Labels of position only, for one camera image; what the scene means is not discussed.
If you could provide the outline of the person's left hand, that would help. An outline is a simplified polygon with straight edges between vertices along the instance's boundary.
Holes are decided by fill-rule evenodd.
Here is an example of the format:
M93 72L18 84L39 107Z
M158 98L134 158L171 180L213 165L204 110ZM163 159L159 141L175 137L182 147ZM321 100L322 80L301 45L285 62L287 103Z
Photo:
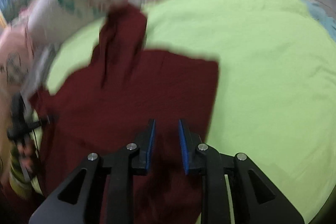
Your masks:
M35 155L35 145L34 143L18 143L17 149L19 152L19 163L22 170L26 171L28 174L33 174L34 172L34 161L33 155Z

